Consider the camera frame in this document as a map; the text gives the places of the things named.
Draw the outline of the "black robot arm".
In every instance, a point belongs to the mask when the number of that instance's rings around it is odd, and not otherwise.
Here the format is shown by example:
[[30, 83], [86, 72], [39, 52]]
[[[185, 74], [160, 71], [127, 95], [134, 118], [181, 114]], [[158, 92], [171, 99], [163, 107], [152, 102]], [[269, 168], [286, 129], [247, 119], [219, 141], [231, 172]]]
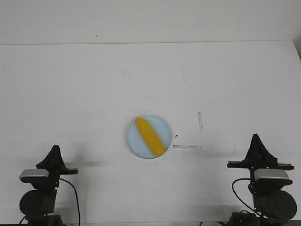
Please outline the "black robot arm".
[[71, 182], [62, 179], [62, 175], [77, 175], [77, 168], [67, 168], [61, 156], [60, 147], [54, 145], [44, 160], [36, 164], [34, 169], [25, 169], [19, 179], [31, 184], [33, 189], [25, 193], [19, 203], [28, 226], [63, 226], [60, 215], [54, 215], [55, 201], [59, 182], [71, 185], [75, 192], [77, 211], [80, 216], [78, 194]]
[[229, 161], [228, 168], [248, 169], [248, 189], [253, 207], [233, 212], [229, 226], [284, 226], [297, 213], [295, 199], [286, 191], [293, 181], [287, 172], [294, 169], [288, 163], [279, 163], [268, 152], [258, 134], [253, 134], [246, 157], [242, 161]]

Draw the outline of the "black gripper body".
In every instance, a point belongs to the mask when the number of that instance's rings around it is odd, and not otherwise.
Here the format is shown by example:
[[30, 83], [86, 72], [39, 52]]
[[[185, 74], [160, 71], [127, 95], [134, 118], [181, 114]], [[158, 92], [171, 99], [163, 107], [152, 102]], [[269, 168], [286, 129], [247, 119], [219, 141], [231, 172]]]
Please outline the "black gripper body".
[[248, 169], [255, 171], [258, 169], [274, 169], [274, 170], [294, 170], [294, 166], [290, 163], [263, 163], [263, 162], [247, 162], [247, 161], [228, 161], [227, 168]]
[[50, 180], [50, 184], [52, 186], [52, 190], [56, 191], [59, 187], [59, 178], [61, 175], [77, 175], [79, 172], [79, 170], [77, 168], [73, 168], [73, 169], [62, 169], [62, 170], [58, 170], [58, 169], [54, 169], [51, 170], [49, 172], [49, 180]]

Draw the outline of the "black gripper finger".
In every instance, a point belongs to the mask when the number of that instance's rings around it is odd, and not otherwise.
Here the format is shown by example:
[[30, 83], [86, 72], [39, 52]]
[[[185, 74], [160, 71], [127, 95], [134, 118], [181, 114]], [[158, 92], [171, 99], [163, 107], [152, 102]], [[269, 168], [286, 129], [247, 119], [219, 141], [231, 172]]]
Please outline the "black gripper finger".
[[257, 135], [258, 135], [257, 133], [253, 134], [249, 149], [247, 151], [245, 158], [243, 159], [243, 162], [249, 162], [253, 159], [253, 150], [254, 150], [254, 146], [256, 144]]
[[256, 139], [257, 139], [257, 149], [258, 149], [258, 154], [262, 161], [265, 164], [278, 164], [277, 158], [270, 154], [264, 144], [262, 143], [261, 139], [259, 138], [259, 135], [256, 134]]
[[57, 145], [54, 145], [47, 156], [40, 163], [36, 164], [38, 169], [54, 169], [57, 165]]
[[57, 149], [57, 168], [59, 170], [67, 170], [68, 168], [65, 166], [65, 163], [63, 161], [62, 155], [61, 155], [61, 151], [60, 151], [60, 147], [59, 145], [56, 146]]

